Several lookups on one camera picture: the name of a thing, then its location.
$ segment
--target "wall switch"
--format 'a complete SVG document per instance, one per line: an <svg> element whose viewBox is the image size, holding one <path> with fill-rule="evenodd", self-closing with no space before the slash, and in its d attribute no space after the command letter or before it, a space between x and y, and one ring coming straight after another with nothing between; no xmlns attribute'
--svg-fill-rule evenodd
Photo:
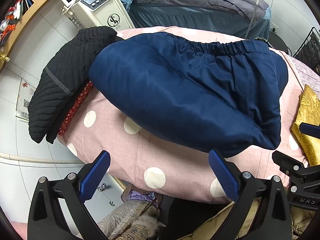
<svg viewBox="0 0 320 240"><path fill-rule="evenodd" d="M279 27L273 23L273 24L271 25L271 31L273 31L274 33L277 33L278 30L279 30Z"/></svg>

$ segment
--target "elastic waistband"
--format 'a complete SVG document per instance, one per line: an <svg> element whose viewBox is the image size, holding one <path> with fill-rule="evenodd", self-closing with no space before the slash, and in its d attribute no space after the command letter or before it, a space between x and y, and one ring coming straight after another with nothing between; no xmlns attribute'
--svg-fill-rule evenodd
<svg viewBox="0 0 320 240"><path fill-rule="evenodd" d="M170 34L175 40L179 41L183 47L190 49L197 53L212 54L214 56L234 56L239 54L260 52L269 54L268 45L262 41L244 40L230 43L201 43L195 41L188 41L185 38Z"/></svg>

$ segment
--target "white machine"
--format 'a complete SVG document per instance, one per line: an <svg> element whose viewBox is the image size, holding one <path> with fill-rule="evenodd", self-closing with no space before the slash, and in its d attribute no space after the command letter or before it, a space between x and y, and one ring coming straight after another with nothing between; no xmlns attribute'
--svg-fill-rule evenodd
<svg viewBox="0 0 320 240"><path fill-rule="evenodd" d="M134 25L120 0L61 0L62 10L83 28L109 26L116 31L133 29Z"/></svg>

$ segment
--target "pink polka dot bedsheet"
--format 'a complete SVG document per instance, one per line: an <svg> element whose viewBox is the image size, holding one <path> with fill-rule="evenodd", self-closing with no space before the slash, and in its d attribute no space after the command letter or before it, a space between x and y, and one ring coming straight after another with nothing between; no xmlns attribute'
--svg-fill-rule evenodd
<svg viewBox="0 0 320 240"><path fill-rule="evenodd" d="M161 31L203 43L241 40L221 33L179 27L125 30L118 36L127 39L140 33ZM288 84L280 98L281 143L277 150L307 165L303 151L291 133L299 95L303 91L302 83L291 59L283 52L274 51L286 61L289 73ZM64 135L58 138L85 163L92 162L102 150L107 150L111 156L108 173L138 188L198 202L229 201L208 164L207 153L150 134L113 106L96 88L79 107ZM278 175L287 186L289 178L273 163L272 153L252 145L227 160L257 178Z"/></svg>

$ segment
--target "blue pants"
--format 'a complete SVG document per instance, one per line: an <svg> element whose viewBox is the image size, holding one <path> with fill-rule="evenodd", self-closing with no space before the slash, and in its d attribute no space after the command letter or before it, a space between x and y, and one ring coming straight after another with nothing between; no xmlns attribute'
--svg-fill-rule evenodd
<svg viewBox="0 0 320 240"><path fill-rule="evenodd" d="M280 144L279 97L287 66L261 41L220 44L148 33L103 49L89 78L150 133L234 156Z"/></svg>

